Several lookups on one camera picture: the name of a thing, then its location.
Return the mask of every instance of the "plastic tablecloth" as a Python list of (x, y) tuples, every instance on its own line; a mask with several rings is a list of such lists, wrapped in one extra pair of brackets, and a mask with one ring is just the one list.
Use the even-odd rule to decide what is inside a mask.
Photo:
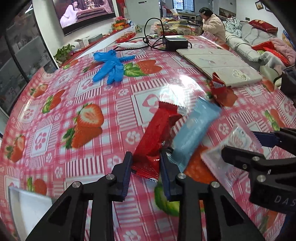
[[(191, 37), (190, 41), (193, 48), (216, 48), (208, 39), (212, 39), (210, 35)], [(209, 92), (204, 75), (177, 53), (144, 48), (118, 52), (119, 55), (136, 55), (124, 63), (125, 76), (120, 83), (107, 85), (106, 77), (93, 83), (92, 77), (101, 65), (89, 54), (53, 74), (40, 69), (20, 95), (7, 123), (0, 153), (0, 216), (14, 235), (17, 233), (9, 211), (9, 186), (59, 197), (76, 180), (96, 181), (122, 162), (126, 151), (134, 152), (158, 108), (158, 100), (185, 106), (190, 112), (196, 98)], [(259, 82), (233, 89), (229, 107), (224, 107), (221, 117), (212, 123), (203, 145), (217, 145), (238, 117), (252, 131), (296, 128), (292, 102), (280, 90), (267, 88)], [(75, 128), (77, 112), (86, 104), (99, 106), (104, 122), (95, 134), (84, 130), (89, 135), (85, 139), (90, 141), (74, 148), (66, 141), (67, 130)], [(176, 123), (175, 133), (185, 121), (186, 117)], [(278, 147), (264, 148), (264, 154), (267, 158), (291, 157)], [(157, 183), (132, 174), (126, 200), (113, 205), (115, 240), (176, 240), (178, 210), (161, 210), (155, 203), (159, 189)], [(249, 203), (250, 180), (246, 172), (234, 184), (232, 195), (266, 240), (274, 240), (284, 215), (270, 215), (266, 209)], [(90, 213), (91, 202), (85, 240), (89, 240)], [(204, 214), (202, 219), (206, 237)]]

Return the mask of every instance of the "potted plant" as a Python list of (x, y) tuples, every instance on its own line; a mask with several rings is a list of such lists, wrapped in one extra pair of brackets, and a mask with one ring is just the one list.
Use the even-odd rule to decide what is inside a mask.
[(125, 23), (126, 22), (126, 19), (123, 18), (123, 17), (121, 17), (121, 16), (119, 16), (119, 17), (117, 17), (115, 19), (115, 21), (116, 21), (116, 23)]
[(71, 55), (73, 55), (73, 47), (75, 46), (68, 44), (67, 46), (63, 46), (57, 50), (57, 54), (54, 56), (54, 58), (59, 66), (61, 66), (66, 60), (70, 58)]

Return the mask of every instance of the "blue candy wrapper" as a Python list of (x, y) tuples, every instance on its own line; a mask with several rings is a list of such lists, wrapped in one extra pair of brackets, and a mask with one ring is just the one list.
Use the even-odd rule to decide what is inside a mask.
[(169, 156), (172, 163), (178, 165), (183, 172), (206, 134), (210, 124), (220, 116), (221, 108), (203, 98), (198, 98), (193, 111), (189, 114), (186, 123), (181, 127), (173, 139), (171, 147), (173, 153)]

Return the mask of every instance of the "blue rubber glove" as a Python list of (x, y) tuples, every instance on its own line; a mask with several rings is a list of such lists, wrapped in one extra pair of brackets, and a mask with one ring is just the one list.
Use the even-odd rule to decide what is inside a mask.
[(115, 68), (113, 68), (110, 72), (109, 72), (109, 76), (108, 76), (108, 80), (107, 80), (107, 85), (110, 85), (114, 82), (114, 75), (115, 75)]
[(93, 82), (98, 82), (104, 78), (115, 67), (114, 61), (107, 61), (93, 77)]
[(93, 77), (93, 82), (98, 82), (109, 74), (107, 84), (112, 84), (114, 81), (119, 82), (123, 79), (123, 64), (121, 62), (134, 59), (135, 55), (118, 58), (114, 50), (105, 53), (94, 53), (95, 61), (105, 62), (102, 68)]
[(123, 72), (124, 72), (123, 65), (115, 65), (115, 75), (114, 75), (115, 82), (122, 81)]

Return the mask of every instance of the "black cable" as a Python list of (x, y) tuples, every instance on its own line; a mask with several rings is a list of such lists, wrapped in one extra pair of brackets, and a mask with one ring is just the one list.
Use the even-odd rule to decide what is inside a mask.
[[(162, 37), (151, 37), (151, 36), (149, 36), (149, 35), (146, 35), (146, 26), (147, 26), (148, 22), (149, 22), (150, 20), (152, 20), (152, 19), (157, 19), (157, 20), (160, 21), (160, 23), (161, 23), (161, 27), (162, 27), (162, 29), (163, 29), (163, 35), (162, 35)], [(138, 49), (142, 49), (142, 48), (150, 47), (150, 48), (153, 48), (153, 49), (156, 49), (156, 50), (161, 50), (161, 51), (169, 52), (169, 50), (166, 50), (166, 49), (159, 49), (159, 48), (156, 48), (156, 46), (159, 46), (159, 45), (162, 45), (162, 44), (163, 44), (163, 43), (161, 43), (161, 44), (156, 45), (156, 43), (157, 43), (160, 39), (163, 39), (163, 42), (164, 42), (164, 40), (165, 40), (165, 29), (164, 29), (164, 27), (163, 27), (163, 23), (162, 23), (161, 19), (159, 19), (159, 18), (150, 18), (150, 19), (148, 19), (147, 22), (146, 22), (146, 24), (145, 24), (145, 26), (144, 26), (144, 36), (145, 36), (145, 37), (137, 37), (137, 38), (133, 38), (133, 39), (130, 39), (130, 40), (126, 41), (126, 42), (130, 42), (130, 41), (133, 41), (133, 40), (135, 40), (135, 39), (142, 39), (143, 42), (144, 42), (145, 44), (147, 44), (147, 46), (143, 46), (143, 47), (139, 47), (139, 48), (120, 49), (120, 50), (117, 50), (117, 48), (118, 48), (119, 46), (116, 46), (116, 47), (114, 48), (114, 51), (117, 52), (117, 51), (126, 51), (126, 50), (138, 50)], [(157, 40), (153, 43), (153, 45), (150, 45), (149, 39), (157, 39)]]

